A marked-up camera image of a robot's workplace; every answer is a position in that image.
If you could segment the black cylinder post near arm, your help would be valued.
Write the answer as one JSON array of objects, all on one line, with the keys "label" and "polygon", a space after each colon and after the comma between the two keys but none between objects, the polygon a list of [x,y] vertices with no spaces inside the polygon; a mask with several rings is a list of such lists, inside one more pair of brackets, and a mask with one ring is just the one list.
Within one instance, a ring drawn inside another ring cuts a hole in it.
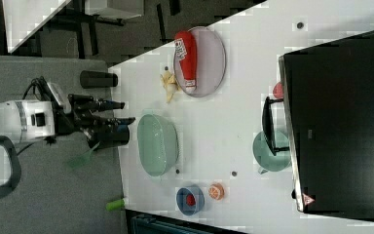
[{"label": "black cylinder post near arm", "polygon": [[127,145],[130,141],[130,130],[126,125],[119,126],[102,126],[90,133],[88,145],[97,149],[118,147]]}]

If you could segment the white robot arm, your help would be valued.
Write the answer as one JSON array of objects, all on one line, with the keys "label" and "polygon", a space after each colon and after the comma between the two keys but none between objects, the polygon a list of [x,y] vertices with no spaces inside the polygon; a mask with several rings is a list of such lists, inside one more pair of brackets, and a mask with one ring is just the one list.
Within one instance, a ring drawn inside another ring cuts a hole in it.
[{"label": "white robot arm", "polygon": [[82,133],[93,151],[126,145],[135,119],[99,115],[124,107],[122,102],[80,95],[69,95],[65,101],[49,97],[0,102],[0,156],[9,161],[9,176],[0,182],[0,199],[11,194],[21,179],[18,144],[26,148],[39,141],[52,144],[58,137]]}]

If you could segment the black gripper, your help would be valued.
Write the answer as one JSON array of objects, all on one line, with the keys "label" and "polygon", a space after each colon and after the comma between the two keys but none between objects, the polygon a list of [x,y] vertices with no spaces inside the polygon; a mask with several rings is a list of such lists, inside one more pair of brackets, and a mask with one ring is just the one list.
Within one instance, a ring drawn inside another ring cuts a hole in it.
[{"label": "black gripper", "polygon": [[135,121],[134,117],[129,118],[106,118],[96,117],[94,121],[89,109],[84,105],[92,103],[92,110],[102,112],[106,110],[123,109],[125,104],[112,100],[97,100],[94,97],[85,95],[69,94],[67,96],[71,111],[65,113],[60,108],[55,111],[55,133],[57,137],[69,136],[73,133],[83,133],[87,140],[93,138],[96,133],[117,132],[119,127],[125,127]]}]

